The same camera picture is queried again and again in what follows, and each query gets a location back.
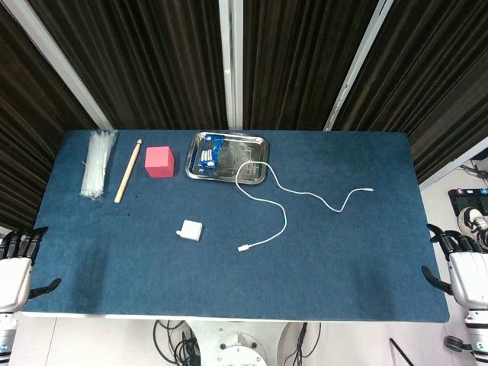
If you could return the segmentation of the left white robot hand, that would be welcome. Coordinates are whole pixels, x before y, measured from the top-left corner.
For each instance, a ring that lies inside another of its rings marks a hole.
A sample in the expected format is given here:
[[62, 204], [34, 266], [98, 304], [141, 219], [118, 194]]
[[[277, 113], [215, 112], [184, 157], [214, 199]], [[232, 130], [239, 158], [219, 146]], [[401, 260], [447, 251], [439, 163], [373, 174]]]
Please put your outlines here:
[[1, 313], [16, 313], [36, 297], [48, 294], [61, 283], [55, 278], [47, 286], [31, 287], [32, 269], [48, 227], [12, 230], [1, 236]]

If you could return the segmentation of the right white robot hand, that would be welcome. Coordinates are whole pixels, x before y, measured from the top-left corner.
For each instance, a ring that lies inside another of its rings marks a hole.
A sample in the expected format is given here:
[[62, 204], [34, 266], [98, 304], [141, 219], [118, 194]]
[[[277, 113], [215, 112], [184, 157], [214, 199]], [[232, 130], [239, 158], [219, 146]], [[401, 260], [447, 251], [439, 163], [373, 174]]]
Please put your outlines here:
[[487, 251], [458, 231], [444, 231], [430, 223], [427, 227], [434, 234], [430, 242], [438, 243], [444, 253], [450, 281], [436, 278], [425, 265], [421, 267], [424, 278], [431, 286], [454, 297], [463, 308], [486, 309]]

